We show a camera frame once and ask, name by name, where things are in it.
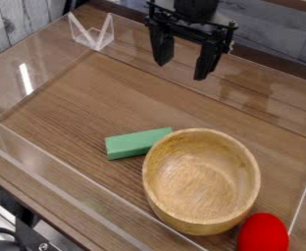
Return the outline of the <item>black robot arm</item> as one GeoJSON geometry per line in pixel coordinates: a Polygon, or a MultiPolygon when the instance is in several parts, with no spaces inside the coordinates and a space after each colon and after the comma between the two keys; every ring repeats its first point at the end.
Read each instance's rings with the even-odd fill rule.
{"type": "Polygon", "coordinates": [[[217,0],[146,0],[146,4],[145,26],[156,64],[161,67],[172,60],[179,37],[201,46],[193,80],[205,79],[220,55],[231,51],[236,21],[216,12],[217,0]]]}

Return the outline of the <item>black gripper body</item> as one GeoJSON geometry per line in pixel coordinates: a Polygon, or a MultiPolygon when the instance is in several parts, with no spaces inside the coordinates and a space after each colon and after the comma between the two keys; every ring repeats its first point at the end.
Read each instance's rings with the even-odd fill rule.
{"type": "Polygon", "coordinates": [[[216,38],[221,52],[229,52],[237,23],[216,11],[217,0],[146,0],[146,4],[146,24],[164,25],[177,36],[196,42],[216,38]]]}

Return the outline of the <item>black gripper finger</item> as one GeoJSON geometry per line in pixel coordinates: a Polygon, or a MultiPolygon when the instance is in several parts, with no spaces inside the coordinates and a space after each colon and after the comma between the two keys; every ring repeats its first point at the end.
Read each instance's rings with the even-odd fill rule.
{"type": "Polygon", "coordinates": [[[152,57],[157,65],[165,65],[173,57],[173,36],[158,25],[149,27],[152,57]]]}
{"type": "Polygon", "coordinates": [[[217,41],[207,40],[201,44],[200,55],[196,60],[193,80],[203,80],[215,69],[220,57],[217,41]]]}

